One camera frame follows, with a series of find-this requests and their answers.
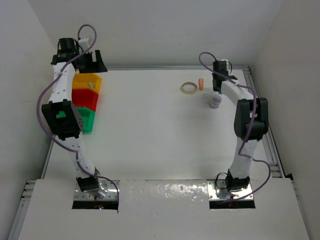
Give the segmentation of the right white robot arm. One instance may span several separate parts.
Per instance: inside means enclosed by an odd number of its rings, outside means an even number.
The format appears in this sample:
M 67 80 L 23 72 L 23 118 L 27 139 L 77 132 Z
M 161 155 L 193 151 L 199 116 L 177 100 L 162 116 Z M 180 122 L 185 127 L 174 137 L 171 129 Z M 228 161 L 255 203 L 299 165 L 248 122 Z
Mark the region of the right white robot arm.
M 254 151 L 269 130 L 268 100 L 257 97 L 251 87 L 239 83 L 235 76 L 230 75 L 228 61 L 215 60 L 212 67 L 213 90 L 227 96 L 236 106 L 233 129 L 237 144 L 225 186 L 229 192 L 239 191 L 250 183 Z

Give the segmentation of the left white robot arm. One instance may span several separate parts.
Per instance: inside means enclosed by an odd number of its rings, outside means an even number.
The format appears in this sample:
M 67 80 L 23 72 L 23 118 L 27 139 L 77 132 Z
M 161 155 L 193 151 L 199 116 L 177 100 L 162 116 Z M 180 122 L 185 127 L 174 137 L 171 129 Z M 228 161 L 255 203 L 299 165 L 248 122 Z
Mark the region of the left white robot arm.
M 77 185 L 82 192 L 97 192 L 100 188 L 97 169 L 88 159 L 83 142 L 84 122 L 72 102 L 72 85 L 76 71 L 82 74 L 106 72 L 99 50 L 93 60 L 88 38 L 61 38 L 52 57 L 54 80 L 46 104 L 37 105 L 37 117 L 44 118 L 49 134 L 56 144 L 70 153 L 76 170 Z

